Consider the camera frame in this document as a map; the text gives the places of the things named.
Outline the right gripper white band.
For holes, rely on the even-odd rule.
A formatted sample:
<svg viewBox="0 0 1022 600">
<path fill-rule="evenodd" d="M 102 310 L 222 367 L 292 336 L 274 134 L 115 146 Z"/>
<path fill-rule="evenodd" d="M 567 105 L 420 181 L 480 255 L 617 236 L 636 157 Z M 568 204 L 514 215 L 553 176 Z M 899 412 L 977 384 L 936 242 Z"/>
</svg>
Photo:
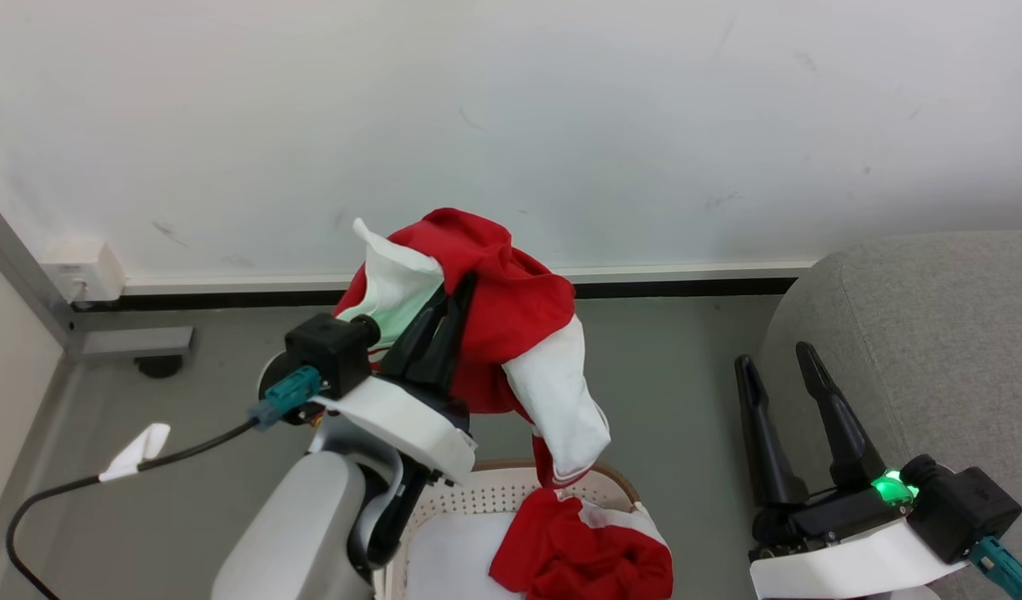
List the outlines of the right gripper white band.
<svg viewBox="0 0 1022 600">
<path fill-rule="evenodd" d="M 846 600 L 926 588 L 968 563 L 943 562 L 910 524 L 918 488 L 888 471 L 844 393 L 808 342 L 794 353 L 829 444 L 839 490 L 809 500 L 768 414 L 769 398 L 748 354 L 735 358 L 741 432 L 754 502 L 749 576 L 758 600 Z"/>
</svg>

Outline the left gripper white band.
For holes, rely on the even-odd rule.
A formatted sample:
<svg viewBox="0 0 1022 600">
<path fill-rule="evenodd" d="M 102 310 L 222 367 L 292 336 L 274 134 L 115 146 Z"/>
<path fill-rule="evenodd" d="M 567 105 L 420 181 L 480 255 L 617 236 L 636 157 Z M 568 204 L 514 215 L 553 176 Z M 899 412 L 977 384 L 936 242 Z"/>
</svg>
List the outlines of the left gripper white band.
<svg viewBox="0 0 1022 600">
<path fill-rule="evenodd" d="M 382 357 L 382 375 L 409 377 L 414 368 L 417 383 L 450 390 L 477 280 L 477 273 L 469 271 L 453 292 L 438 286 Z M 470 434 L 464 402 L 401 387 L 377 376 L 363 380 L 340 399 L 317 396 L 312 400 L 337 413 L 322 417 L 310 441 L 312 453 L 332 451 L 336 434 L 346 432 L 351 424 L 438 472 L 446 481 L 465 484 L 472 475 L 477 443 Z"/>
</svg>

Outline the red and white garment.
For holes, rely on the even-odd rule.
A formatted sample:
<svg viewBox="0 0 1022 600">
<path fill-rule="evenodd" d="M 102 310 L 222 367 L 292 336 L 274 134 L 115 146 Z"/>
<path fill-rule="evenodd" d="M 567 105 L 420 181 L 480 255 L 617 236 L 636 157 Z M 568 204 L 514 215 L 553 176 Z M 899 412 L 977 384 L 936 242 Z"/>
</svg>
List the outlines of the red and white garment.
<svg viewBox="0 0 1022 600">
<path fill-rule="evenodd" d="M 647 510 L 602 508 L 567 493 L 611 441 L 608 419 L 589 391 L 586 338 L 574 287 L 514 247 L 507 228 L 442 207 L 389 237 L 353 224 L 366 258 L 336 318 L 365 315 L 384 357 L 443 290 L 476 278 L 453 395 L 471 413 L 517 413 L 533 429 L 535 475 L 495 550 L 476 559 L 487 573 L 468 600 L 498 590 L 519 600 L 671 600 L 673 558 Z"/>
</svg>

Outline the white perforated laundry basket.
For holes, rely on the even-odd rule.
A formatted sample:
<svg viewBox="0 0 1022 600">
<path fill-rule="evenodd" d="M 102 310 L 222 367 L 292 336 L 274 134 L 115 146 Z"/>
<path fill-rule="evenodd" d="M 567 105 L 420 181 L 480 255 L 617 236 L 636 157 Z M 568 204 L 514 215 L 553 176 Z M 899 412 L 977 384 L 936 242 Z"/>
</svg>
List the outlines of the white perforated laundry basket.
<svg viewBox="0 0 1022 600">
<path fill-rule="evenodd" d="M 430 519 L 451 515 L 515 513 L 525 498 L 540 488 L 530 460 L 480 461 L 462 486 L 434 484 L 421 493 L 402 532 L 392 562 L 373 574 L 374 600 L 407 600 L 409 549 L 415 534 Z M 637 512 L 644 508 L 639 493 L 617 470 L 599 464 L 577 482 L 560 491 L 599 508 Z"/>
</svg>

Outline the white cloth in basket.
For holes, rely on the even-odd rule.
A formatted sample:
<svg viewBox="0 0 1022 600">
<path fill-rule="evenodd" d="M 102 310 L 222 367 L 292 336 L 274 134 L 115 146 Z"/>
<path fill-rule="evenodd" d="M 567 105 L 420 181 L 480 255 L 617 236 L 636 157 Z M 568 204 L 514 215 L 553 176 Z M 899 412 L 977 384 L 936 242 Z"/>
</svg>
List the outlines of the white cloth in basket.
<svg viewBox="0 0 1022 600">
<path fill-rule="evenodd" d="M 442 513 L 409 544 L 407 600 L 525 600 L 489 576 L 513 512 Z"/>
</svg>

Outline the grey fabric sofa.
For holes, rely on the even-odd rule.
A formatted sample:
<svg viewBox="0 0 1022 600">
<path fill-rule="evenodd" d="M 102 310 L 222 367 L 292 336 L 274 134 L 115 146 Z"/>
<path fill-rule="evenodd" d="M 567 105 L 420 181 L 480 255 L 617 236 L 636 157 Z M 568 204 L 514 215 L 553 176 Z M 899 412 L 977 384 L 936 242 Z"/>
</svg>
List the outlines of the grey fabric sofa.
<svg viewBox="0 0 1022 600">
<path fill-rule="evenodd" d="M 782 297 L 754 354 L 790 466 L 831 484 L 794 347 L 812 344 L 890 468 L 977 467 L 1022 507 L 1022 231 L 855 244 Z M 1022 513 L 1002 538 L 1022 562 Z"/>
</svg>

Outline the white skirting strip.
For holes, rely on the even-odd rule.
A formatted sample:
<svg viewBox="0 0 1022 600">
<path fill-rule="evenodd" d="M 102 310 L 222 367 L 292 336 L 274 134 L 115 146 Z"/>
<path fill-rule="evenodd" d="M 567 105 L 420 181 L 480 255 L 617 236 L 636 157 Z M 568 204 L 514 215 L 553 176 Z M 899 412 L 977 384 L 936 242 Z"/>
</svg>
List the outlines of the white skirting strip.
<svg viewBox="0 0 1022 600">
<path fill-rule="evenodd" d="M 556 268 L 572 284 L 659 283 L 709 281 L 721 278 L 796 278 L 815 261 L 667 263 L 617 268 Z M 127 277 L 124 297 L 221 295 L 221 293 L 285 293 L 344 290 L 354 272 L 297 276 Z"/>
</svg>

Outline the white wall socket box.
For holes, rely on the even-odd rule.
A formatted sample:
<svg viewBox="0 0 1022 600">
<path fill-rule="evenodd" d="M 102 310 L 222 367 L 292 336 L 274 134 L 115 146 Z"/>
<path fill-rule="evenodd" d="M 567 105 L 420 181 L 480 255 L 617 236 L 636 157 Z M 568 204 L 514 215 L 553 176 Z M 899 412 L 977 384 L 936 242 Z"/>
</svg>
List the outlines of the white wall socket box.
<svg viewBox="0 0 1022 600">
<path fill-rule="evenodd" d="M 123 295 L 125 269 L 103 240 L 74 238 L 50 244 L 38 265 L 68 303 L 113 303 Z"/>
</svg>

